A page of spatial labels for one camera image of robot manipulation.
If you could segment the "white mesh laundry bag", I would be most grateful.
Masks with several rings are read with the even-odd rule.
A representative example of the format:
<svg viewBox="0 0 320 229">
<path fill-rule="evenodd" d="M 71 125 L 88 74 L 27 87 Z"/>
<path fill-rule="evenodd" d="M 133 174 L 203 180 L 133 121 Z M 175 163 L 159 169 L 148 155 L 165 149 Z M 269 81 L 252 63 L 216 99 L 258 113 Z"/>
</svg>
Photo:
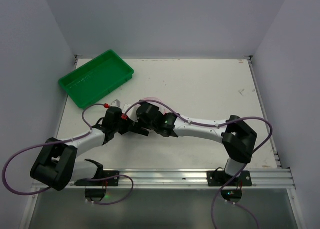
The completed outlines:
<svg viewBox="0 0 320 229">
<path fill-rule="evenodd" d="M 157 101 L 157 102 L 163 103 L 163 101 L 160 100 L 159 98 L 157 98 L 157 97 L 145 97 L 145 98 L 143 98 L 142 100 L 143 100 L 143 101 L 145 101 L 145 100 L 147 100 L 147 101 L 148 101 L 148 100 L 151 100 L 151 101 L 148 101 L 149 104 L 152 104 L 152 105 L 154 105 L 154 106 L 159 107 L 159 111 L 160 111 L 163 115 L 167 113 L 167 109 L 166 109 L 163 105 L 158 104 L 158 103 L 156 103 L 156 102 L 152 102 L 152 101 Z"/>
</svg>

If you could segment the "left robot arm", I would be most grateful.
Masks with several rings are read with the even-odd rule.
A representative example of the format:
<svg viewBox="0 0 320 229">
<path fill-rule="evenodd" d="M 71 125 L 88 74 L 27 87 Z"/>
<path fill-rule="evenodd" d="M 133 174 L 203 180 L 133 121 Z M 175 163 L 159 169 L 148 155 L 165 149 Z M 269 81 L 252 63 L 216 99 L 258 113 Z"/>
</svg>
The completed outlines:
<svg viewBox="0 0 320 229">
<path fill-rule="evenodd" d="M 108 104 L 103 107 L 106 108 L 105 116 L 90 126 L 88 132 L 66 141 L 48 139 L 31 168 L 30 176 L 57 191 L 73 181 L 100 183 L 105 177 L 104 166 L 92 159 L 77 162 L 78 156 L 107 144 L 117 133 L 149 135 L 146 129 L 124 115 L 121 108 Z"/>
</svg>

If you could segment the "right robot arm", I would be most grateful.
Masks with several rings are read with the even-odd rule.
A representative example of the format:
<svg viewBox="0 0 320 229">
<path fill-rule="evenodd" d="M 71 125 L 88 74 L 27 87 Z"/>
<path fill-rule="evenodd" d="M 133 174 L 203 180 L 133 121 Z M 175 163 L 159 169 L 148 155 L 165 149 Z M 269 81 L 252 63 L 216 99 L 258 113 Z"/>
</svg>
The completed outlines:
<svg viewBox="0 0 320 229">
<path fill-rule="evenodd" d="M 136 110 L 137 121 L 163 137 L 193 137 L 220 143 L 229 158 L 224 172 L 233 177 L 252 160 L 258 134 L 236 115 L 227 120 L 201 120 L 165 113 L 148 102 Z"/>
</svg>

